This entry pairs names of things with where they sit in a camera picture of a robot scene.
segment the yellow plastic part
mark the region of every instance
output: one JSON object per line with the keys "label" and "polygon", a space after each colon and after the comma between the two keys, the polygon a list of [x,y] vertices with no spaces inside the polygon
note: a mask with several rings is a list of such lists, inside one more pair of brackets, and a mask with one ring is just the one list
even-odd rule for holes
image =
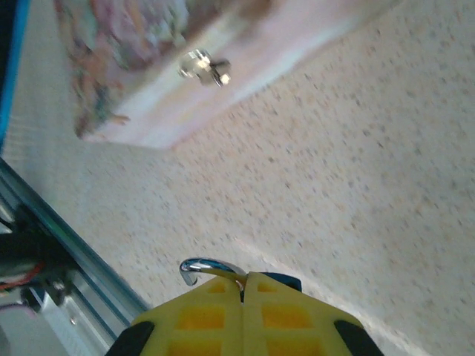
{"label": "yellow plastic part", "polygon": [[141,356],[351,356],[334,322],[352,315],[260,273],[216,277],[135,321],[155,324]]}
{"label": "yellow plastic part", "polygon": [[354,316],[260,273],[249,273],[244,298],[243,355],[351,356],[333,323],[362,326]]}
{"label": "yellow plastic part", "polygon": [[242,305],[237,283],[216,277],[141,314],[155,328],[140,356],[241,356]]}

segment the chrome hook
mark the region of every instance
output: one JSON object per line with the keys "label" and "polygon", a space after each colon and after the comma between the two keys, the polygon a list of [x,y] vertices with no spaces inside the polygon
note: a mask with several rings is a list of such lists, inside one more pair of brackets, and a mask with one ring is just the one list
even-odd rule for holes
{"label": "chrome hook", "polygon": [[225,277],[235,281],[241,290],[246,285],[247,273],[232,263],[214,260],[211,258],[195,257],[188,258],[180,264],[180,274],[188,286],[194,286],[197,282],[196,273],[207,273]]}

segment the red wire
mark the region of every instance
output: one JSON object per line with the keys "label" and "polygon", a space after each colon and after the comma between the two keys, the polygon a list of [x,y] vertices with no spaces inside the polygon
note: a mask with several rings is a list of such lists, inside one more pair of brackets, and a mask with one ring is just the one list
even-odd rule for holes
{"label": "red wire", "polygon": [[17,286],[22,286],[28,282],[30,282],[36,275],[45,267],[44,262],[40,262],[36,264],[31,271],[29,271],[22,279],[17,280],[16,282],[10,282],[5,284],[0,284],[0,291],[5,289],[10,289]]}

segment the terrazzo floor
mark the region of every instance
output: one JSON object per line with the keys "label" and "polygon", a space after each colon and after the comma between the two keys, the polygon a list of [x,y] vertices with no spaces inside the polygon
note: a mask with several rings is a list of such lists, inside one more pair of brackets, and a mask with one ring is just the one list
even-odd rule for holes
{"label": "terrazzo floor", "polygon": [[300,277],[386,355],[475,355],[473,1],[403,1],[165,152],[75,138],[31,3],[4,157],[148,302],[204,255]]}

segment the blue panel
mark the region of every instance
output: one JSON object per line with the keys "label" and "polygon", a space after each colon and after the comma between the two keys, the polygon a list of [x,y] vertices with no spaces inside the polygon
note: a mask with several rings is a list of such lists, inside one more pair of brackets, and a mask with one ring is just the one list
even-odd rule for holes
{"label": "blue panel", "polygon": [[0,149],[7,133],[29,0],[0,1]]}

